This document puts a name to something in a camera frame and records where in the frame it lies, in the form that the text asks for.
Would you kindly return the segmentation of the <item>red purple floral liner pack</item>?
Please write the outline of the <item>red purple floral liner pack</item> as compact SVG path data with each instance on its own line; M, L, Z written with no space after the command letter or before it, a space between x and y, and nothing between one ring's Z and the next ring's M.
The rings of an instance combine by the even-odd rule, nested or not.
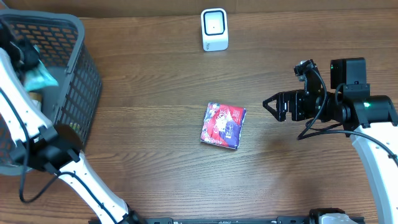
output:
M237 149L246 112L243 107L208 103L201 129L201 142Z

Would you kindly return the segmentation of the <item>teal wipes packet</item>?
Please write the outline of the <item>teal wipes packet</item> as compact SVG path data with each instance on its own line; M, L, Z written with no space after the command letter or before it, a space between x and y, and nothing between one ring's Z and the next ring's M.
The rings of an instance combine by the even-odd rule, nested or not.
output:
M50 86L58 86L58 81L50 74L40 59L38 46L29 47L24 62L24 88L36 91Z

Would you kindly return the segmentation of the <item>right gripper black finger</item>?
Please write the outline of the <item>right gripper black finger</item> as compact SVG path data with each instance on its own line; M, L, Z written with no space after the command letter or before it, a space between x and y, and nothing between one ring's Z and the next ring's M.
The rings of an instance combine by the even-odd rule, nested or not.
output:
M265 100L263 101L263 104L264 104L264 105L268 105L268 104L269 104L270 102L272 102L272 101L278 101L279 98L280 98L280 96L282 96L282 95L283 95L282 92L276 93L275 95L271 96L270 98L265 99Z
M279 111L277 110L277 108L274 109L274 108L272 108L271 106L269 106L269 103L272 102L272 101L274 101L274 100L270 100L270 99L264 100L264 101L262 102L262 105L263 105L263 107L264 107L268 112L270 112L271 115L273 115L273 117L274 117L277 121L279 121Z

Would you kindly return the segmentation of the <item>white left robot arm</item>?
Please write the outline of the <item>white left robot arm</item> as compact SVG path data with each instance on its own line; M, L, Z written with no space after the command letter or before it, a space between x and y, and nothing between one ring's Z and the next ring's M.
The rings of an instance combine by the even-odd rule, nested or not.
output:
M113 193L90 166L79 135L67 124L53 124L32 101L30 82L51 86L57 81L29 40L16 39L7 23L1 22L1 116L15 148L11 161L22 167L19 198L37 200L56 180L68 184L94 211L98 223L145 223L123 199ZM28 168L53 174L33 198L24 197Z

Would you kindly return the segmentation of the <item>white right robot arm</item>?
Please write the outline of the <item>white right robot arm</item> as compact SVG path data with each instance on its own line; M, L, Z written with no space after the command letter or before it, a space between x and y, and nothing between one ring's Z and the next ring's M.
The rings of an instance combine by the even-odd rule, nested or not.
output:
M386 95L371 95L364 58L330 62L327 88L313 60L294 67L303 89L282 91L262 102L283 122L305 121L298 140L344 134L363 163L380 223L397 223L397 111Z

